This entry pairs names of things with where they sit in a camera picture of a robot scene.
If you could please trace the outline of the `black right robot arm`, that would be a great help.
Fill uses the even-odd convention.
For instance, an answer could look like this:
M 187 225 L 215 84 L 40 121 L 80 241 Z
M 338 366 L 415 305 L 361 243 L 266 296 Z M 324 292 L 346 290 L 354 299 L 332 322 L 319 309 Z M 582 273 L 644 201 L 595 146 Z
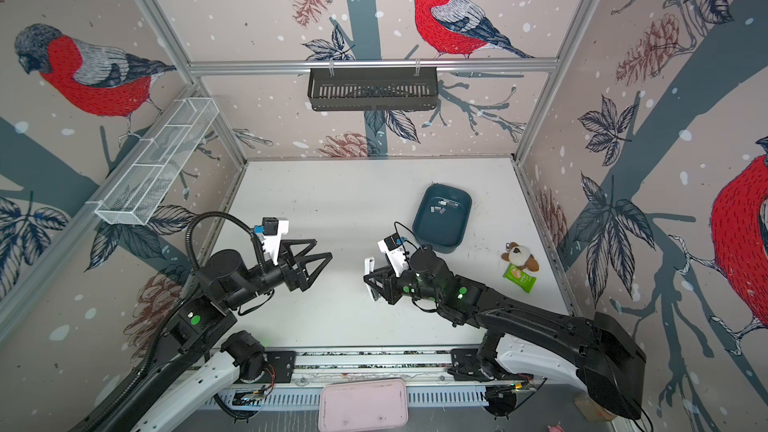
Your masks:
M 430 301 L 433 313 L 452 326 L 483 331 L 478 348 L 453 350 L 448 373 L 458 381 L 559 379 L 616 416 L 643 416 L 646 355 L 608 314 L 563 315 L 512 299 L 454 274 L 429 248 L 414 252 L 401 272 L 386 265 L 367 272 L 363 281 L 390 305 L 403 297 Z

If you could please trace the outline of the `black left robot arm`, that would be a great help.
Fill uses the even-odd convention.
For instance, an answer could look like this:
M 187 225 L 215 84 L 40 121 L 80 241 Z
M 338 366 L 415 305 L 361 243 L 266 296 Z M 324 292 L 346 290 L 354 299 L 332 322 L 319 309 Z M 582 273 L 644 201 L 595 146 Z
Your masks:
M 264 346 L 246 331 L 232 329 L 243 316 L 254 312 L 250 301 L 271 299 L 277 287 L 308 290 L 329 265 L 329 252 L 317 253 L 314 239 L 285 238 L 286 222 L 265 217 L 250 227 L 228 213 L 203 213 L 186 229 L 185 247 L 193 250 L 193 232 L 205 219 L 219 217 L 244 230 L 257 263 L 247 267 L 233 249 L 214 253 L 205 264 L 194 261 L 197 286 L 182 299 L 157 327 L 144 358 L 116 388 L 75 425 L 77 431 L 130 431 L 148 421 L 149 412 L 168 389 L 200 359 L 210 359 L 210 378 L 200 399 L 206 401 L 220 390 L 243 380 L 267 381 L 262 390 L 273 391 L 278 370 Z

